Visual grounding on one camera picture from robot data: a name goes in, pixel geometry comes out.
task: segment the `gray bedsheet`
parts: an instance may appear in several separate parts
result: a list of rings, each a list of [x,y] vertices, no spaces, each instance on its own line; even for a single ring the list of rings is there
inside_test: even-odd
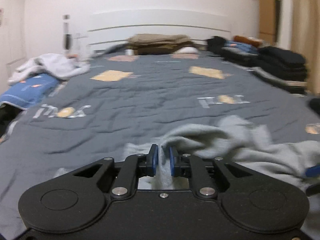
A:
[[[305,131],[320,121],[303,100],[218,58],[97,58],[91,64],[89,73],[29,109],[0,145],[0,232],[8,239],[24,229],[17,203],[29,187],[53,178],[61,167],[72,170],[106,156],[121,161],[127,143],[151,141],[182,124],[215,125],[238,115],[266,124],[274,143],[320,137]],[[224,79],[189,73],[191,66],[221,70]],[[106,70],[133,75],[113,82],[91,79]],[[76,117],[52,117],[67,107],[79,110]]]

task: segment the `black object hanging on wall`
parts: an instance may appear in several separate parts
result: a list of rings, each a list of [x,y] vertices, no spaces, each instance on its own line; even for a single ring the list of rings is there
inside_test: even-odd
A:
[[[66,14],[63,16],[64,20],[69,20],[70,15]],[[65,50],[70,50],[72,46],[72,35],[69,34],[69,23],[64,22],[63,23],[63,29],[64,29],[64,35],[63,35],[63,48]]]

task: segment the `stack of clothes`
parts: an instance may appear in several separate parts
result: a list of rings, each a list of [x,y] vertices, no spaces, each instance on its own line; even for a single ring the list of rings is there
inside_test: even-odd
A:
[[[257,57],[257,47],[261,41],[252,40],[242,36],[234,36],[233,41],[214,36],[207,40],[208,50],[223,57],[224,60],[245,66],[252,67],[253,59]]]
[[[192,47],[195,44],[187,35],[137,34],[128,39],[127,49],[133,55],[164,55]]]
[[[253,68],[256,76],[291,93],[305,93],[307,69],[302,55],[271,46],[258,52]]]

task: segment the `brown board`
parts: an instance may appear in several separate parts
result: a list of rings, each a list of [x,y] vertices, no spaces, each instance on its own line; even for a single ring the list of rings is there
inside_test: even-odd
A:
[[[259,38],[271,45],[276,40],[276,5],[275,0],[260,0]]]

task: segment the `beige folded cloth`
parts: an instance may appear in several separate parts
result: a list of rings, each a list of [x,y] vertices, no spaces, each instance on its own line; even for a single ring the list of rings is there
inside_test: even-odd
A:
[[[187,35],[163,35],[163,34],[136,34],[128,39],[130,45],[178,45],[185,42],[191,42]]]

